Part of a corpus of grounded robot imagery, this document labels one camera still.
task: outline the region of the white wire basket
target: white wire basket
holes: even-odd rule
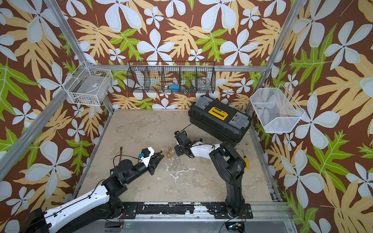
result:
[[[304,110],[285,89],[259,88],[251,97],[253,108],[266,133],[290,133],[304,115]]]
[[[73,83],[66,89],[66,93],[74,104],[101,106],[109,87],[112,85],[113,75],[108,69],[100,69],[86,66],[80,67]]]

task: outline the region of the black wire basket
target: black wire basket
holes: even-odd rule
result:
[[[193,65],[177,65],[173,62],[173,65],[161,65],[164,62],[157,61],[160,65],[154,66],[131,63],[127,71],[127,86],[130,92],[186,94],[215,91],[214,62],[192,62]]]

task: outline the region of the gray toolbox latch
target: gray toolbox latch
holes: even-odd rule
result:
[[[233,125],[237,129],[246,128],[249,125],[249,117],[246,115],[243,115],[240,112],[237,112],[236,115],[232,118],[232,120],[229,122],[230,125]]]
[[[199,107],[202,110],[205,110],[205,108],[213,101],[213,99],[210,99],[207,96],[201,96],[199,99],[197,99],[197,102],[194,104],[196,107]]]

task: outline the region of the blue object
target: blue object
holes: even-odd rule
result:
[[[177,92],[179,92],[180,87],[178,85],[176,85],[176,84],[172,84],[170,86],[170,89],[172,90],[173,93],[177,93]]]

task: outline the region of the yellow screwdriver handle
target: yellow screwdriver handle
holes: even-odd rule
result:
[[[245,159],[245,163],[246,163],[246,168],[247,168],[247,169],[250,169],[249,162],[247,161],[246,156],[244,157],[244,159]]]

